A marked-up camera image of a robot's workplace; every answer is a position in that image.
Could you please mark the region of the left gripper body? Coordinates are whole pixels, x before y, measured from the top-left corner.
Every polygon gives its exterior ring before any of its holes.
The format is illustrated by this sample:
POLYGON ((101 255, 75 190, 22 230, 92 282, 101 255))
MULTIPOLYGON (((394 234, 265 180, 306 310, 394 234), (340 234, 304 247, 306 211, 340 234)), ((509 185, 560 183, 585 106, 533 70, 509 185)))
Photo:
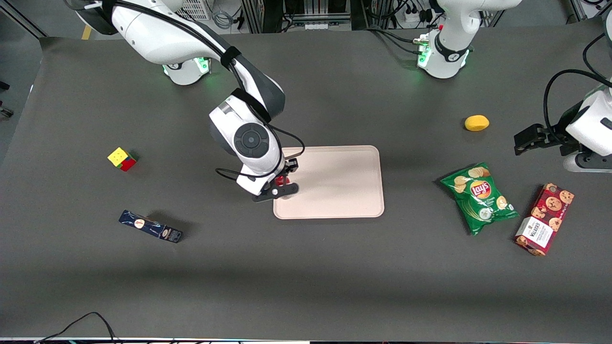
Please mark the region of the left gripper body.
POLYGON ((566 146, 559 148, 566 156, 579 151, 579 146, 607 156, 612 152, 612 96, 610 88, 596 88, 575 106, 566 110, 557 123, 566 146))

